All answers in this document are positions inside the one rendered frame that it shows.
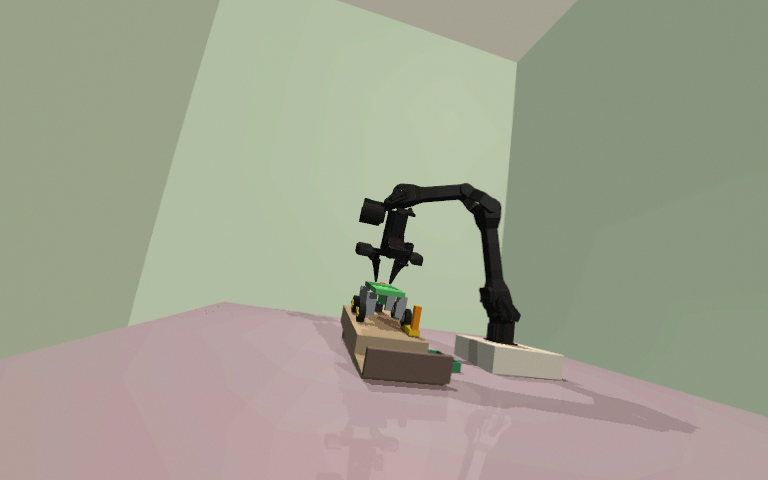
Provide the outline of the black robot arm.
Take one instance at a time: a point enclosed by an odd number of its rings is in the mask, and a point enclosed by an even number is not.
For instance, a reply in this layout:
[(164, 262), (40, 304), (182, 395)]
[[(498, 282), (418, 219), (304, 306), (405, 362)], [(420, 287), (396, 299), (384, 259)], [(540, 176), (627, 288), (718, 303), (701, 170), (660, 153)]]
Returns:
[[(489, 318), (486, 338), (483, 339), (518, 346), (513, 343), (514, 329), (521, 314), (513, 306), (509, 289), (502, 276), (498, 232), (501, 217), (499, 201), (469, 183), (430, 187), (401, 183), (396, 185), (384, 203), (365, 198), (359, 222), (379, 226), (384, 222), (388, 211), (385, 228), (405, 232), (408, 216), (416, 217), (412, 206), (448, 200), (460, 200), (474, 214), (481, 231), (486, 283), (484, 288), (479, 288), (480, 303), (483, 303)], [(408, 207), (410, 208), (404, 209)], [(395, 208), (396, 211), (393, 210)], [(388, 232), (382, 243), (386, 257), (403, 260), (404, 256), (411, 256), (414, 244), (405, 243), (404, 235), (399, 235), (399, 238), (392, 235), (393, 233)]]

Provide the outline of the green tray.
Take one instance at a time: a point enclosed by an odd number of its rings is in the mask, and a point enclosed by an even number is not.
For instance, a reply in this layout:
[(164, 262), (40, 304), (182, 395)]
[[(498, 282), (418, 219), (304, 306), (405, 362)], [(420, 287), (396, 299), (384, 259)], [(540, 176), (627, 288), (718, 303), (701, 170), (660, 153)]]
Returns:
[[(439, 350), (433, 350), (433, 349), (428, 350), (428, 352), (430, 352), (430, 353), (445, 354), (445, 353), (443, 353), (443, 352), (441, 352)], [(461, 363), (458, 360), (454, 359), (454, 364), (453, 364), (452, 372), (460, 373), (460, 367), (461, 367)]]

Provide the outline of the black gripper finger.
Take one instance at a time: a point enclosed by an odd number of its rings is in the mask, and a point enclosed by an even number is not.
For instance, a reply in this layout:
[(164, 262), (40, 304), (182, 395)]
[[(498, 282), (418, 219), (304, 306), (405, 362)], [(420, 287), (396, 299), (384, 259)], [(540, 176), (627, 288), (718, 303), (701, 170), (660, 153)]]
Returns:
[(389, 284), (392, 284), (393, 280), (395, 279), (395, 277), (397, 276), (397, 274), (399, 273), (399, 271), (400, 271), (400, 270), (401, 270), (403, 267), (405, 267), (405, 266), (408, 266), (408, 264), (405, 264), (405, 263), (399, 263), (399, 262), (397, 261), (397, 259), (395, 259), (395, 260), (394, 260), (394, 264), (393, 264), (393, 267), (392, 267), (392, 271), (391, 271), (391, 275), (390, 275), (390, 279), (389, 279)]
[(375, 278), (375, 282), (377, 282), (378, 272), (379, 272), (379, 264), (380, 264), (381, 260), (380, 259), (370, 258), (370, 256), (369, 256), (369, 259), (372, 260), (373, 270), (374, 270), (374, 278)]

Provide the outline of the yellow wheel chock with orange handle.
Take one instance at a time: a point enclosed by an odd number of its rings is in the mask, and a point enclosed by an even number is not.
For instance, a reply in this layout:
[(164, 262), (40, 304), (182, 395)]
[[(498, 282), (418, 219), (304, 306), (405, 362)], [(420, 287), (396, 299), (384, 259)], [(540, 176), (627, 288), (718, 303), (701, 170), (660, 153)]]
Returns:
[(401, 329), (409, 337), (419, 338), (420, 336), (419, 323), (420, 323), (421, 311), (422, 311), (422, 307), (414, 305), (411, 325), (403, 325), (401, 327)]

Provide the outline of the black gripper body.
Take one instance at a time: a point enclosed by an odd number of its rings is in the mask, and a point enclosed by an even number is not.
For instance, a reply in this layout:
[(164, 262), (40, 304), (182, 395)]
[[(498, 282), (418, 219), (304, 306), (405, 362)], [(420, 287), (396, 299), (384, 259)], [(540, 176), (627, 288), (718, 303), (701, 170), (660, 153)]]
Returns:
[[(370, 258), (374, 258), (374, 259), (379, 259), (380, 255), (386, 256), (385, 250), (382, 249), (382, 243), (388, 232), (393, 233), (392, 237), (396, 237), (396, 238), (399, 238), (399, 235), (404, 235), (405, 233), (402, 231), (396, 231), (396, 230), (385, 228), (383, 232), (383, 238), (382, 238), (380, 249), (374, 248), (369, 243), (358, 242), (356, 244), (356, 249), (355, 249), (356, 254), (362, 255), (362, 256), (368, 256), (368, 257), (370, 256)], [(419, 253), (413, 252), (411, 256), (404, 256), (403, 260), (397, 259), (397, 261), (399, 263), (405, 263), (405, 264), (407, 264), (408, 261), (410, 261), (412, 265), (422, 266), (423, 257)]]

